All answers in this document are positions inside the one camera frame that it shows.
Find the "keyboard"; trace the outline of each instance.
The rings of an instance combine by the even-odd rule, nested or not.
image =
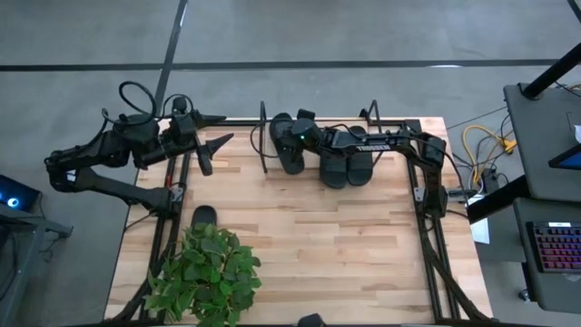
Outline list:
[[[581,273],[581,223],[530,223],[542,273]]]

